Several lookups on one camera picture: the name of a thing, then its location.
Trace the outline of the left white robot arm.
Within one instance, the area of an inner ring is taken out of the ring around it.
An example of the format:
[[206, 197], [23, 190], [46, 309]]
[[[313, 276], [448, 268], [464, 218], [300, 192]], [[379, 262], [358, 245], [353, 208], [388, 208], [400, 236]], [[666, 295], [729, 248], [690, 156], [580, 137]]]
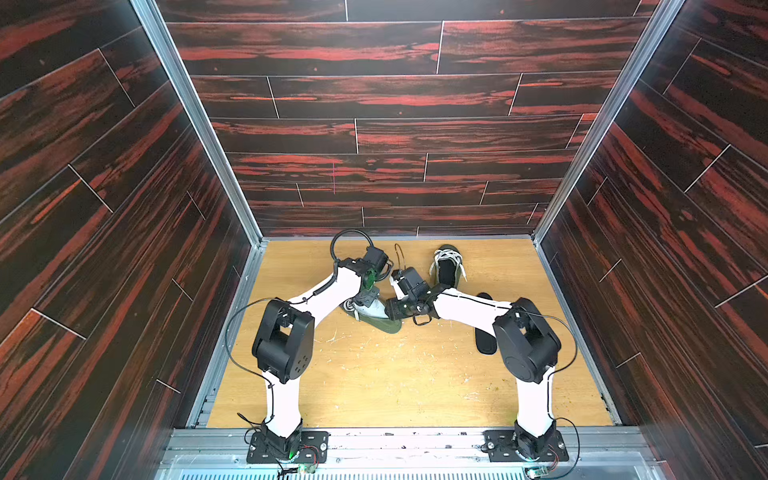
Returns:
[[266, 436], [285, 441], [300, 433], [300, 377], [312, 360], [315, 328], [344, 302], [371, 289], [389, 269], [387, 259], [341, 260], [310, 290], [268, 301], [252, 346], [267, 389]]

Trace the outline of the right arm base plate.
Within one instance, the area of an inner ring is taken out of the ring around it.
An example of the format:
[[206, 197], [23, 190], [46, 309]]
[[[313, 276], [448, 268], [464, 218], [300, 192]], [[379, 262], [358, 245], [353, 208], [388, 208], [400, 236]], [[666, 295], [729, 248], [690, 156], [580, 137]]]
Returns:
[[480, 450], [491, 462], [555, 463], [569, 460], [563, 437], [556, 429], [539, 437], [516, 429], [486, 430]]

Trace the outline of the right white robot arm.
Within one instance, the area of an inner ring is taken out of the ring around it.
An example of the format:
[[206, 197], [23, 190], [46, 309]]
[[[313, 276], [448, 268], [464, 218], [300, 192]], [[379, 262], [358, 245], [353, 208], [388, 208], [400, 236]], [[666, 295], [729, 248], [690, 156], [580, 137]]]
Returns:
[[414, 300], [387, 300], [385, 312], [391, 319], [427, 315], [459, 322], [493, 336], [505, 367], [517, 382], [518, 448], [528, 448], [526, 455], [531, 458], [540, 455], [556, 431], [551, 380], [562, 344], [530, 299], [495, 301], [455, 288], [434, 287]]

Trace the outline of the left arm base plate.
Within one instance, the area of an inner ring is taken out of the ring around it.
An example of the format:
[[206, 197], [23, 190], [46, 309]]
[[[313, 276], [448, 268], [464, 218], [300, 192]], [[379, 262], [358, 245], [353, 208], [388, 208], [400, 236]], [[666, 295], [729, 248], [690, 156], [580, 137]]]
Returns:
[[328, 457], [330, 433], [322, 430], [301, 430], [289, 437], [273, 432], [254, 432], [249, 440], [248, 464], [323, 464]]

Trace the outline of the green shoe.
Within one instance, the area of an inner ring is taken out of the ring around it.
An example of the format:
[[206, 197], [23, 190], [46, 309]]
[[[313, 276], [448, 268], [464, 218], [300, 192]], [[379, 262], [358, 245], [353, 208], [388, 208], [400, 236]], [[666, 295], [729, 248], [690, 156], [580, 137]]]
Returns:
[[402, 321], [388, 316], [385, 304], [380, 299], [380, 289], [376, 286], [363, 289], [356, 296], [347, 299], [340, 308], [353, 319], [367, 323], [387, 334], [396, 334], [402, 328]]
[[435, 284], [457, 288], [461, 279], [467, 279], [460, 251], [450, 244], [441, 245], [433, 254], [430, 275]]

